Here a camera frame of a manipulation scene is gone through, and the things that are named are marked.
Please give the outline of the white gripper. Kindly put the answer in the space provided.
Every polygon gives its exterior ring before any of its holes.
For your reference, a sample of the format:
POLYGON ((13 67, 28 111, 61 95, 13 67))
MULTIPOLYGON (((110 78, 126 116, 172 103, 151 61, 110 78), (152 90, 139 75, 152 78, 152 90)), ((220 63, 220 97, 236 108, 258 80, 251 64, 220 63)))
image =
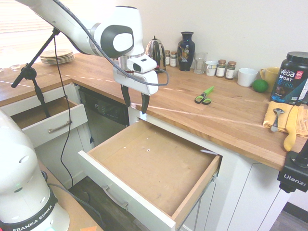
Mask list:
MULTIPOLYGON (((133 72, 131 73, 131 75, 133 75, 136 79, 142 80, 146 83, 154 83, 154 84, 158 83, 157 73, 154 70, 146 72, 146 73, 133 72)), ((131 104, 128 88, 132 88, 142 93, 141 94, 141 98, 142 98, 141 111, 143 114, 145 114, 147 111, 148 105, 149 105, 149 101, 150 101, 149 95, 155 94, 158 91, 158 87, 147 85, 147 84, 142 84, 131 78, 128 78, 124 76, 115 67, 113 67, 113 77, 114 77, 115 82, 121 84, 122 95, 123 95, 123 98, 124 98, 124 101, 127 107, 130 107, 130 104, 131 104)))

